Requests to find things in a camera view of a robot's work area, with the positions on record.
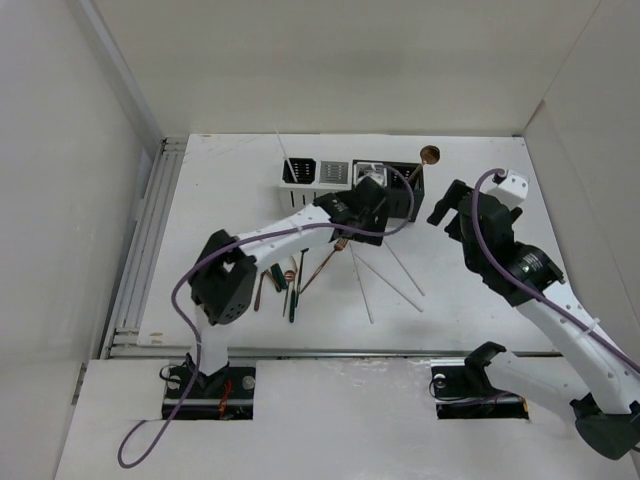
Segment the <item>large copper spoon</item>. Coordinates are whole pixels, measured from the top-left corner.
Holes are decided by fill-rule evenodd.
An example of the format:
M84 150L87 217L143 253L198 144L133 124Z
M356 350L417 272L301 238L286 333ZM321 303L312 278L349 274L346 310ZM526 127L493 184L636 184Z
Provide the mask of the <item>large copper spoon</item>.
M420 164L414 168L408 178L408 182L410 185L413 185L416 182L416 179L421 175L422 170L426 166L435 165L440 161L441 152L437 146L427 145L420 150L419 156Z

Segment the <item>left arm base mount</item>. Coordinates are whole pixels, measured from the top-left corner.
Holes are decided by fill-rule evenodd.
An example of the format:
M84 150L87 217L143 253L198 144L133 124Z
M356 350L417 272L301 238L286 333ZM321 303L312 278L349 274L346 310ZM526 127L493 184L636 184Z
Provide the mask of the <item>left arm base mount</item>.
M161 415L168 419L185 391L191 372L186 365L166 365L159 372L165 382ZM174 420L252 420L256 368L227 366L212 379L197 380L179 406Z

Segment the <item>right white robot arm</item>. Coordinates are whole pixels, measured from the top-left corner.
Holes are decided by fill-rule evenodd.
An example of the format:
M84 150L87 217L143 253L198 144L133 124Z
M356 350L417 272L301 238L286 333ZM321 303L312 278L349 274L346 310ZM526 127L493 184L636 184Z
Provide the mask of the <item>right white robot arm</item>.
M505 346L486 342L448 374L432 370L434 392L456 408L517 395L575 426L594 451L619 460L639 444L639 365L580 304L563 272L540 248L519 242L513 225L528 184L501 170L486 193L451 183L427 221L449 212L448 236L462 246L466 267L531 321L574 369L572 376L534 365Z

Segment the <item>rose copper fork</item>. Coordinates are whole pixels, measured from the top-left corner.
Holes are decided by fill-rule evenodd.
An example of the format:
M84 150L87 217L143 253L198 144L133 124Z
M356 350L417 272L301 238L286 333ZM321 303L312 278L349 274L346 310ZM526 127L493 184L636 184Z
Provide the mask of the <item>rose copper fork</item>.
M326 258L320 263L320 265L316 268L311 277L306 281L303 287L300 290L300 294L302 294L311 283L319 276L319 274L324 270L332 257L339 252L342 252L348 245L349 240L346 238L341 238L337 240L333 245L333 250L326 256Z

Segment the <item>white chopstick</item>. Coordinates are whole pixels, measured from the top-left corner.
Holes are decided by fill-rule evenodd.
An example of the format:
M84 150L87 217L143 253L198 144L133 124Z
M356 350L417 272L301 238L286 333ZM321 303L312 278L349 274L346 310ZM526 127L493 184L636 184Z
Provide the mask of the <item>white chopstick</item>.
M287 154L287 152L286 152L286 149L285 149L284 143L283 143L283 141L282 141L281 135L280 135L280 133L279 133L279 130L278 130L278 129L276 129L275 133L276 133L277 141L278 141L279 146L280 146L281 151L282 151L282 155L283 155L284 162L285 162L285 164L287 165L287 168L288 168L288 170L289 170L289 172L290 172L291 179L292 179L293 183L298 183L297 175L296 175L296 173L295 173L295 170L294 170L294 168L293 168L293 165L292 165L292 163L291 163L291 160L290 160L290 158L289 158L289 156L288 156L288 154Z
M397 288L394 284L392 284L388 279L386 279L381 273L379 273L376 269L373 268L369 263L367 263L361 256L359 256L355 251L353 252L354 257L359 260L367 269L369 269L374 275L376 275L381 281L383 281L389 288L391 288L397 295L403 298L408 304L410 304L415 310L420 313L424 312L424 308L417 304L413 299L411 299L408 295L402 292L399 288Z
M368 318L369 323L371 325L374 325L375 321L374 321L374 318L373 318L373 315L371 313L371 309L370 309L370 306L369 306L369 303L368 303L368 300L367 300L364 284L362 282L362 277L360 275L360 270L359 270L357 259L356 259L356 254L355 254L355 251L354 251L354 248L353 248L352 245L350 245L349 250L350 250L352 261L353 261L353 264L354 264L354 271L355 271L355 275L356 275L356 279L357 279L357 282L358 282L358 286L359 286L359 289L360 289L360 292L361 292L361 295L362 295L362 299L363 299L363 303L364 303L364 306L365 306L365 311L366 311L366 314L367 314L367 318Z
M386 246L386 248L389 250L389 252L391 253L391 255L393 256L393 258L396 260L396 262L398 263L398 265L400 266L400 268L403 270L403 272L406 274L406 276L409 278L409 280L411 281L411 283L413 284L413 286L416 288L416 290L419 292L419 294L423 297L426 296L424 290L422 289L422 287L419 285L419 283L417 282L417 280L414 278L414 276L411 274L411 272L409 271L409 269L405 266L405 264L402 262L402 260L400 259L400 257L398 256L398 254L393 250L393 248L391 247L391 245L387 242L384 241L383 242L384 245Z

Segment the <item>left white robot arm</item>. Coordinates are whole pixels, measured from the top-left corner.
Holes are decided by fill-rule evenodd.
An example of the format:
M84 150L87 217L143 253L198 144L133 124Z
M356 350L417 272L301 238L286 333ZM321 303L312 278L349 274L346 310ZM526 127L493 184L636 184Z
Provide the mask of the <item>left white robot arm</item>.
M217 394L223 387L228 364L226 333L215 325L228 325L250 307L256 277L271 266L305 250L340 238L379 245L389 218L388 194L366 177L356 187L327 193L296 213L260 230L232 236L226 230L212 234L199 261L219 255L193 274L188 283L191 299L206 315L199 328L201 354L190 352L197 363L189 384L201 396Z

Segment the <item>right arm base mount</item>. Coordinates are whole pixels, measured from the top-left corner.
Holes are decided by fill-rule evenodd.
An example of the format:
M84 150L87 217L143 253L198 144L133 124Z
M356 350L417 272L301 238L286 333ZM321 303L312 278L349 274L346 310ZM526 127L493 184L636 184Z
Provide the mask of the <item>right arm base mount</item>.
M528 420L526 400L483 385L463 358L434 359L428 390L438 420Z

